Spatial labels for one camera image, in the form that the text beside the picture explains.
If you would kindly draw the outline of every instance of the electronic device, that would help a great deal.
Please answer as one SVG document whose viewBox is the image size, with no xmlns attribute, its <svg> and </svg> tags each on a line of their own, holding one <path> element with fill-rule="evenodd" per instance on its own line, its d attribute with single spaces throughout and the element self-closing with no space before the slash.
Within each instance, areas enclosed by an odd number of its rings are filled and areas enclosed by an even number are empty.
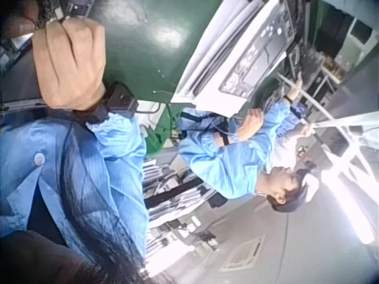
<svg viewBox="0 0 379 284">
<path fill-rule="evenodd" d="M 287 1 L 251 1 L 219 32 L 192 76 L 185 74 L 172 102 L 233 116 L 283 58 L 294 35 Z"/>
</svg>

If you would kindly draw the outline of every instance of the hand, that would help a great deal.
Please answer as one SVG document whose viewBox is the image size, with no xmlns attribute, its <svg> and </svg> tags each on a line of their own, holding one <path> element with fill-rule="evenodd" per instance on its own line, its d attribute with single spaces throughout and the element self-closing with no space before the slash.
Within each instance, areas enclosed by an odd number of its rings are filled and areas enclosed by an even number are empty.
<svg viewBox="0 0 379 284">
<path fill-rule="evenodd" d="M 292 101 L 294 101 L 297 98 L 302 86 L 303 86 L 303 80 L 301 78 L 301 72 L 299 72 L 297 75 L 296 88 L 292 88 L 290 92 L 288 93 L 288 97 Z"/>
<path fill-rule="evenodd" d="M 300 137 L 309 137 L 312 133 L 314 133 L 314 129 L 310 124 L 299 123 L 295 127 L 295 132 Z"/>
<path fill-rule="evenodd" d="M 263 124 L 263 112 L 261 109 L 250 109 L 238 128 L 237 133 L 240 141 L 252 137 Z"/>
<path fill-rule="evenodd" d="M 33 37 L 38 84 L 54 109 L 93 108 L 103 97 L 104 27 L 93 20 L 52 22 Z"/>
</svg>

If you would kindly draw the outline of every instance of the blue uniform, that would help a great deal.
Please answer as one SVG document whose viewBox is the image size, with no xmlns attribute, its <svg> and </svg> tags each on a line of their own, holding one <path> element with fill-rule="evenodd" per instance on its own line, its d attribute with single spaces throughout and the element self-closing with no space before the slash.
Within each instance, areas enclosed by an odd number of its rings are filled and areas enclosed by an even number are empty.
<svg viewBox="0 0 379 284">
<path fill-rule="evenodd" d="M 135 119 L 110 114 L 102 124 L 85 127 L 44 118 L 4 126 L 0 135 L 0 234 L 26 230 L 34 191 L 44 203 L 66 244 L 93 259 L 66 219 L 59 194 L 61 162 L 71 161 L 72 189 L 81 215 L 98 224 L 104 237 L 127 230 L 144 256 L 148 214 L 142 194 L 146 145 Z"/>
<path fill-rule="evenodd" d="M 205 117 L 198 123 L 185 118 L 181 118 L 179 122 L 179 127 L 187 131 L 187 137 L 179 148 L 187 165 L 226 198 L 254 193 L 258 173 L 271 164 L 276 130 L 289 114 L 289 105 L 285 102 L 276 103 L 265 114 L 262 128 L 253 137 L 226 147 L 218 147 L 213 132 L 207 131 L 222 118 L 210 118 L 207 112 L 185 110 L 187 111 L 194 116 Z M 228 131 L 234 133 L 240 124 L 240 120 L 231 119 Z"/>
</svg>

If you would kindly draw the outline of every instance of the black wrist strap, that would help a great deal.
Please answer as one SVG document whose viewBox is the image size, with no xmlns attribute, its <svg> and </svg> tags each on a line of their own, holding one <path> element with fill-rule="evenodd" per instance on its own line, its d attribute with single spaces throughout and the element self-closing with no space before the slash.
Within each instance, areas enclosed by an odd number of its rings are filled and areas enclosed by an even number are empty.
<svg viewBox="0 0 379 284">
<path fill-rule="evenodd" d="M 225 133 L 220 132 L 220 137 L 223 139 L 224 146 L 229 145 L 229 138 Z"/>
<path fill-rule="evenodd" d="M 287 95 L 285 95 L 283 97 L 284 99 L 286 99 L 290 104 L 292 104 L 294 101 L 292 99 L 290 99 Z"/>
</svg>

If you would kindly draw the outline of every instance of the ceiling vent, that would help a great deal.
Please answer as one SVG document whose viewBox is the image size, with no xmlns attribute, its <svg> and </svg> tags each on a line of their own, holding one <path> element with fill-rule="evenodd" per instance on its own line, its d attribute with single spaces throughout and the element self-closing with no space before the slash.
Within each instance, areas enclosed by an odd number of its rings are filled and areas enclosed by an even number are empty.
<svg viewBox="0 0 379 284">
<path fill-rule="evenodd" d="M 253 269 L 261 253 L 266 235 L 254 238 L 235 247 L 220 268 L 220 272 Z"/>
</svg>

